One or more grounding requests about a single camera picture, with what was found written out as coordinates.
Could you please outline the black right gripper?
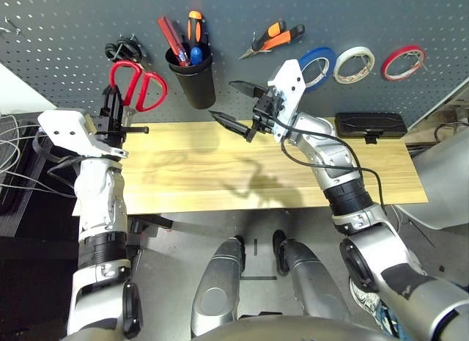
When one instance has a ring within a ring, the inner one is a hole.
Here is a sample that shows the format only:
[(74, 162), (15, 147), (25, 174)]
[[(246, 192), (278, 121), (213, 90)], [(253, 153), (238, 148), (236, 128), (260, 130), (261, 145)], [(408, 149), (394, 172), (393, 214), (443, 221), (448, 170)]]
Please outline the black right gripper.
[(233, 116), (220, 111), (210, 111), (211, 117), (228, 131), (245, 136), (247, 142), (251, 142), (257, 133), (274, 134), (273, 128), (281, 105), (280, 97), (265, 94), (267, 90), (264, 87), (247, 81), (230, 81), (229, 86), (250, 98), (259, 98), (253, 107), (252, 126), (249, 128)]

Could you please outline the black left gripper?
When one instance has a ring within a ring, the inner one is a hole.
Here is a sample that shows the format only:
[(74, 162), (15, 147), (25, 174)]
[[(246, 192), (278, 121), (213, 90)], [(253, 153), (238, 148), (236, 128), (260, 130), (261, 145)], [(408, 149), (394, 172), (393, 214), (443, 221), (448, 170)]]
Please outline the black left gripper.
[(111, 88), (108, 85), (104, 91), (104, 102), (101, 108), (101, 115), (92, 117), (92, 121), (96, 127), (95, 138), (99, 142), (115, 148), (108, 158), (123, 159), (128, 157), (128, 152), (123, 150), (123, 144), (129, 133), (149, 133), (148, 126), (132, 126), (131, 118), (133, 113), (125, 111), (123, 113), (122, 95), (118, 86)]

